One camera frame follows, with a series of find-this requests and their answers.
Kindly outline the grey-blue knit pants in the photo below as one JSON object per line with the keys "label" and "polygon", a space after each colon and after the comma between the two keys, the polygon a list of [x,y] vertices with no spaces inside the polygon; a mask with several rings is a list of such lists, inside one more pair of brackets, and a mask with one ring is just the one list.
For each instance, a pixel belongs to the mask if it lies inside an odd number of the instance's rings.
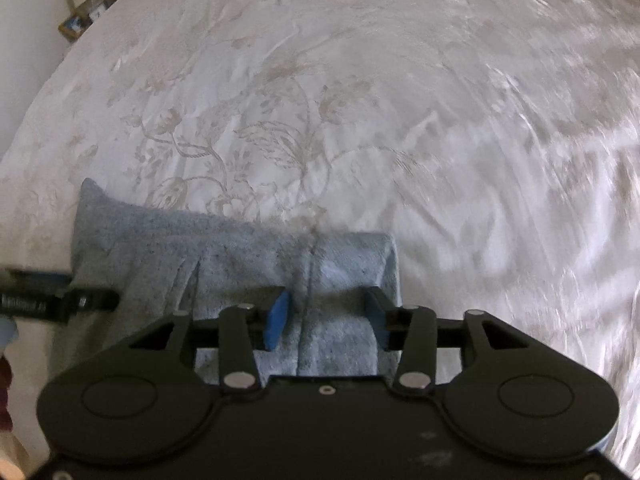
{"label": "grey-blue knit pants", "polygon": [[72,268],[78,285],[115,289],[120,301],[111,314],[81,315],[55,331],[52,374],[164,316],[214,318],[256,304],[270,286],[284,287],[292,307],[276,350],[256,358],[262,378],[392,376],[398,363],[381,350],[361,304],[369,286],[399,298],[396,245],[384,233],[288,233],[146,209],[113,200],[89,180],[80,190]]}

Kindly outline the white floral bedspread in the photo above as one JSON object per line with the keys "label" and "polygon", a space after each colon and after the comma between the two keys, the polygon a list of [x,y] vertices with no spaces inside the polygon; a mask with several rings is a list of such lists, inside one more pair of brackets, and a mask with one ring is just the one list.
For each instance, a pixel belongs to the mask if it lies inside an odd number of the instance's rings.
{"label": "white floral bedspread", "polygon": [[1,260],[65,268],[79,188],[387,231],[411,301],[604,375],[639,472],[637,0],[122,0],[1,161]]}

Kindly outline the small white alarm clock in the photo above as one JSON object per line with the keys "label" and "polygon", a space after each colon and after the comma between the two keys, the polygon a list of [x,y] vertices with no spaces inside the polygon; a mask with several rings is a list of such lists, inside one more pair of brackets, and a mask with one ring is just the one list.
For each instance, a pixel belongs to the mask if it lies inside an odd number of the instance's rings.
{"label": "small white alarm clock", "polygon": [[94,4],[88,11],[88,17],[95,22],[106,10],[108,5],[105,1]]}

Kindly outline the small picture frame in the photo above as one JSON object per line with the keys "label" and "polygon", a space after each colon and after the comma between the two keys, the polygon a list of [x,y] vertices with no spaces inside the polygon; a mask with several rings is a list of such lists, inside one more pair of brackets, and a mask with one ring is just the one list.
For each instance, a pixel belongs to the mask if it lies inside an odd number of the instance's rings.
{"label": "small picture frame", "polygon": [[92,25],[90,18],[84,18],[77,13],[70,15],[58,25],[58,32],[68,41],[77,41]]}

